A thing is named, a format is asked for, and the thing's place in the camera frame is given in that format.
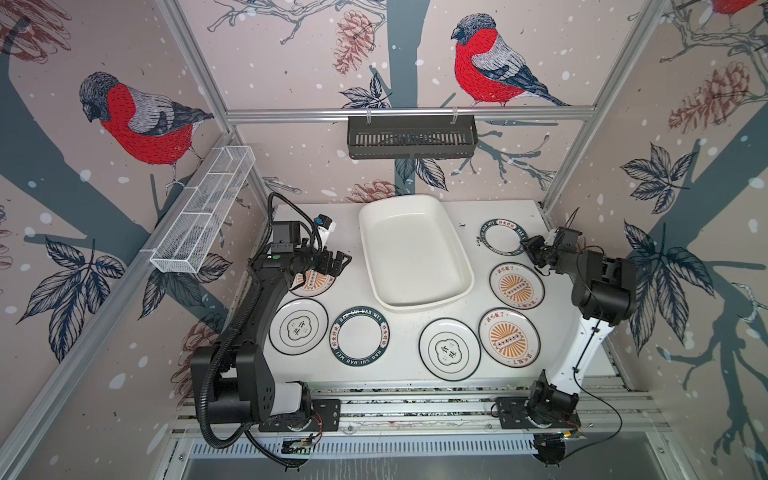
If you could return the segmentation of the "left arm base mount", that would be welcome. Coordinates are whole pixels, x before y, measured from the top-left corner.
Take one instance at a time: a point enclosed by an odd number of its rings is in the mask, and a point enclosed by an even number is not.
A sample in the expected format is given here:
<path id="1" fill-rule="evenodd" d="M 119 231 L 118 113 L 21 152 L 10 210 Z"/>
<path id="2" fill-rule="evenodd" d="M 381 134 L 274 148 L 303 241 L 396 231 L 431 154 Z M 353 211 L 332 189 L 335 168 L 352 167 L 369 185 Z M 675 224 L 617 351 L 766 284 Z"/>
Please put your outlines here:
<path id="1" fill-rule="evenodd" d="M 339 428 L 341 401 L 312 400 L 311 407 L 291 414 L 271 417 L 258 426 L 263 433 L 336 432 Z"/>

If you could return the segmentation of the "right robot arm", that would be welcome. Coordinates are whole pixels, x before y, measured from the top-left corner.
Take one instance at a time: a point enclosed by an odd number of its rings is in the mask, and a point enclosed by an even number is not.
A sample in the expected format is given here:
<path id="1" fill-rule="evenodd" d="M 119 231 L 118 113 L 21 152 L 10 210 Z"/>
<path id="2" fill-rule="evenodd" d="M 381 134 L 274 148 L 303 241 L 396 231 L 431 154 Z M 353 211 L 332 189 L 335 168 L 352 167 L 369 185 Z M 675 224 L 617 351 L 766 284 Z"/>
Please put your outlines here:
<path id="1" fill-rule="evenodd" d="M 543 370 L 526 402 L 528 418 L 540 426 L 575 424 L 586 369 L 602 342 L 637 308 L 636 265 L 610 258 L 596 246 L 580 247 L 582 233 L 565 226 L 521 243 L 533 265 L 567 275 L 573 282 L 571 303 L 579 312 L 574 342 L 554 372 Z"/>

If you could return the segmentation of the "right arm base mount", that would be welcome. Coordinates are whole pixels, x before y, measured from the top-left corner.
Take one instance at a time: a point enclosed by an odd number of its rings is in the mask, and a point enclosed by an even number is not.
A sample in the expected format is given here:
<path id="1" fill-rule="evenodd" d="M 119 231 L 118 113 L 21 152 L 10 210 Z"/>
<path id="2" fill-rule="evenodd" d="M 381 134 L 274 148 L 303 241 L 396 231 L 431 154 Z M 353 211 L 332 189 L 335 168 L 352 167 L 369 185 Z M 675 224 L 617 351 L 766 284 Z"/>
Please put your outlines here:
<path id="1" fill-rule="evenodd" d="M 504 430 L 576 430 L 581 421 L 575 410 L 567 411 L 551 403 L 532 404 L 523 397 L 499 397 L 492 411 Z"/>

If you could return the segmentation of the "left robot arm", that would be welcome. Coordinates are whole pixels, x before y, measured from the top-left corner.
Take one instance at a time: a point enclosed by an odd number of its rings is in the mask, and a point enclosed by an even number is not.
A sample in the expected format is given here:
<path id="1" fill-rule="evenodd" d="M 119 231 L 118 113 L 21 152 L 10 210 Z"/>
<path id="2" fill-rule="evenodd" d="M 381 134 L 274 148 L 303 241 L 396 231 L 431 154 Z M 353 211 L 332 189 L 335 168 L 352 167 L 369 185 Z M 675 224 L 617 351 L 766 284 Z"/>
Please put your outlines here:
<path id="1" fill-rule="evenodd" d="M 298 275 L 313 270 L 337 277 L 351 260 L 341 251 L 313 253 L 306 246 L 249 260 L 252 284 L 243 302 L 213 344 L 197 348 L 190 361 L 196 417 L 208 442 L 219 448 L 226 442 L 214 434 L 215 425 L 236 424 L 238 437 L 273 421 L 297 427 L 312 421 L 307 384 L 274 378 L 265 358 L 269 329 Z"/>

